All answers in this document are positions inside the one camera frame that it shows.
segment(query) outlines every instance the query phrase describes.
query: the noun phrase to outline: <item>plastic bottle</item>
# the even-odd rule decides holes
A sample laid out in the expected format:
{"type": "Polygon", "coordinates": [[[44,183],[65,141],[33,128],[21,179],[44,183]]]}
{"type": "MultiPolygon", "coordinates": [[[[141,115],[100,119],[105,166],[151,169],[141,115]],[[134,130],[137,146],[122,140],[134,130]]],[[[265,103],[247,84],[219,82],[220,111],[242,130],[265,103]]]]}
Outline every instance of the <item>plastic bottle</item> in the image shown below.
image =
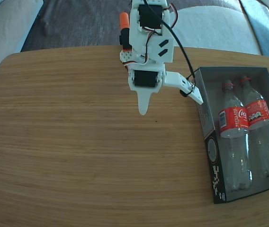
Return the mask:
{"type": "Polygon", "coordinates": [[[263,96],[251,85],[251,79],[242,77],[241,86],[247,109],[251,147],[257,148],[260,157],[261,176],[269,176],[269,109],[263,96]]]}
{"type": "Polygon", "coordinates": [[[226,186],[230,191],[248,189],[252,183],[249,170],[249,125],[246,109],[236,97],[233,84],[226,80],[224,91],[224,110],[219,113],[219,125],[223,143],[228,150],[226,186]]]}

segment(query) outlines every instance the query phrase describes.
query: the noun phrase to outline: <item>red bottle label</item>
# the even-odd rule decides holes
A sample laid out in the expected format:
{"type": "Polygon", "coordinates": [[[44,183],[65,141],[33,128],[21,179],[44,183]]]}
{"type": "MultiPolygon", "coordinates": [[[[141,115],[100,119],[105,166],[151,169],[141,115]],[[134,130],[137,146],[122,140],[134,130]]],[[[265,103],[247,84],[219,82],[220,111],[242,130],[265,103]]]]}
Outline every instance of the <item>red bottle label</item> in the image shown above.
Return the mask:
{"type": "Polygon", "coordinates": [[[248,119],[244,107],[229,107],[219,113],[221,133],[228,129],[248,129],[248,119]]]}
{"type": "Polygon", "coordinates": [[[269,109],[265,100],[258,100],[246,106],[249,125],[269,120],[269,109]]]}

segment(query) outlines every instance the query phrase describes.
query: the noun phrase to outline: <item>clear plastic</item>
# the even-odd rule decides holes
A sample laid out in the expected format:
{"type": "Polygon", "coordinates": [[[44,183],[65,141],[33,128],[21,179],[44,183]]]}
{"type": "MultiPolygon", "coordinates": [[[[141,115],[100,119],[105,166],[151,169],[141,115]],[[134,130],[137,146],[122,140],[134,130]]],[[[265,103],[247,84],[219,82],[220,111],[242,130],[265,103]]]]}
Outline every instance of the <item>clear plastic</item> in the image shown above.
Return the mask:
{"type": "MultiPolygon", "coordinates": [[[[243,88],[244,103],[248,105],[258,100],[264,100],[263,96],[256,91],[250,80],[243,77],[241,81],[243,88]]],[[[269,120],[254,123],[249,127],[251,147],[257,148],[261,168],[261,176],[269,176],[269,120]]]]}
{"type": "MultiPolygon", "coordinates": [[[[231,81],[223,83],[224,109],[243,107],[236,97],[231,81]]],[[[248,130],[245,128],[229,129],[221,134],[222,142],[228,151],[227,174],[225,183],[229,191],[249,189],[252,183],[252,173],[249,165],[248,130]]]]}

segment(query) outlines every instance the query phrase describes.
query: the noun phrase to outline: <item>open box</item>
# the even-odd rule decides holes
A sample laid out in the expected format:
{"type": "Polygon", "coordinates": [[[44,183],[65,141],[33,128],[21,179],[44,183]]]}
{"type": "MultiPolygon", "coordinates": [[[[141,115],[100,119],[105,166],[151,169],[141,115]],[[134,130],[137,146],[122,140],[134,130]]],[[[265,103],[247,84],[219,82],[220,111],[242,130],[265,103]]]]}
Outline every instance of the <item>open box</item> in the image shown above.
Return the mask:
{"type": "Polygon", "coordinates": [[[202,67],[196,72],[196,83],[204,100],[197,105],[205,140],[214,203],[227,203],[269,190],[269,177],[262,178],[259,170],[258,151],[249,147],[249,162],[252,172],[252,184],[247,190],[231,192],[225,185],[224,173],[228,160],[226,150],[219,130],[219,112],[224,109],[224,93],[222,82],[230,79],[234,83],[237,97],[243,101],[240,77],[247,75],[251,78],[253,87],[259,91],[269,108],[269,72],[266,68],[251,67],[202,67]]]}

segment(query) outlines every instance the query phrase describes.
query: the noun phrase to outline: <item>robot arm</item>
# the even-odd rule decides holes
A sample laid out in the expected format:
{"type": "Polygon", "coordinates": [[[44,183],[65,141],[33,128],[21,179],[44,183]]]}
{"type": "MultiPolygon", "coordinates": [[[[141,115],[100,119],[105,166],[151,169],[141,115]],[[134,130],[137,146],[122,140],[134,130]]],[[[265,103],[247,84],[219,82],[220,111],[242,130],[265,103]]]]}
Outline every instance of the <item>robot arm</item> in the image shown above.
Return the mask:
{"type": "MultiPolygon", "coordinates": [[[[170,24],[166,0],[152,2],[150,7],[166,24],[170,24]]],[[[152,93],[158,93],[162,86],[176,87],[197,103],[203,103],[195,85],[177,72],[166,71],[165,63],[173,62],[174,38],[148,6],[141,0],[133,0],[130,26],[126,13],[120,15],[120,25],[120,43],[123,45],[120,60],[128,68],[130,89],[138,94],[141,115],[146,114],[152,93]]]]}

